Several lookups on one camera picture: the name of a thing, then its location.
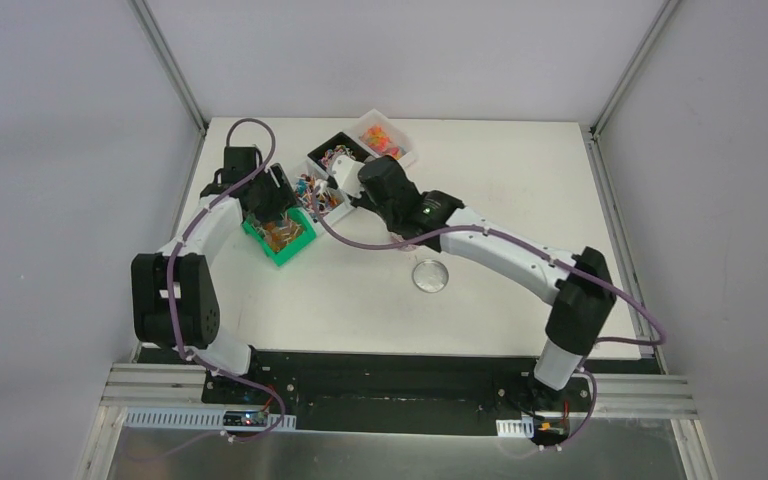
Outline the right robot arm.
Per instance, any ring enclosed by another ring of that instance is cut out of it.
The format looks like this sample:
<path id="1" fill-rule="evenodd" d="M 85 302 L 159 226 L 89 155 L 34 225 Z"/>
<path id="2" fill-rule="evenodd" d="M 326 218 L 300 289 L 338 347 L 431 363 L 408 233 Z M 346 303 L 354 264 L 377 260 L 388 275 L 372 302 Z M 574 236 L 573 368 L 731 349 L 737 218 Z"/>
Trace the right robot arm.
<path id="1" fill-rule="evenodd" d="M 341 167 L 335 179 L 353 205 L 378 215 L 396 239 L 486 267 L 549 306 L 547 340 L 527 393 L 543 410 L 563 402 L 617 300 L 605 256 L 591 247 L 574 253 L 510 233 L 454 196 L 420 191 L 390 156 Z"/>

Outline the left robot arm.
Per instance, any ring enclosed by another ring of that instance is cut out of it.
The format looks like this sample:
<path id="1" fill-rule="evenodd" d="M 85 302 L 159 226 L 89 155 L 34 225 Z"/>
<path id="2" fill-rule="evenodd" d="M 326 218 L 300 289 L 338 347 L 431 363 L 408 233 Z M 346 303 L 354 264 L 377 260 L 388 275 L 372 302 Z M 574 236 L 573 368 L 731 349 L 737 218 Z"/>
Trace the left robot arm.
<path id="1" fill-rule="evenodd" d="M 265 378 L 250 368 L 253 349 L 221 324 L 210 266 L 245 222 L 267 226 L 288 219 L 297 200 L 283 168 L 267 166 L 255 146 L 227 146 L 223 165 L 199 195 L 196 213 L 175 238 L 131 262 L 137 339 L 182 350 L 230 375 L 226 389 L 241 404 L 257 402 Z"/>

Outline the clear plastic jar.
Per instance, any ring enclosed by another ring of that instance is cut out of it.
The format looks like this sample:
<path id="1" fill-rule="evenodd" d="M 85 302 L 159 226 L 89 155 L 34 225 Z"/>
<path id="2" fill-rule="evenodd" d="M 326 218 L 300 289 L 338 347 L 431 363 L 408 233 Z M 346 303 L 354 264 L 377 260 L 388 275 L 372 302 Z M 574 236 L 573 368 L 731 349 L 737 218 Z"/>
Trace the clear plastic jar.
<path id="1" fill-rule="evenodd" d="M 400 235 L 393 234 L 391 236 L 394 243 L 399 243 L 399 250 L 403 252 L 411 252 L 415 251 L 417 249 L 417 246 L 415 244 L 408 244 L 406 240 L 401 237 Z"/>

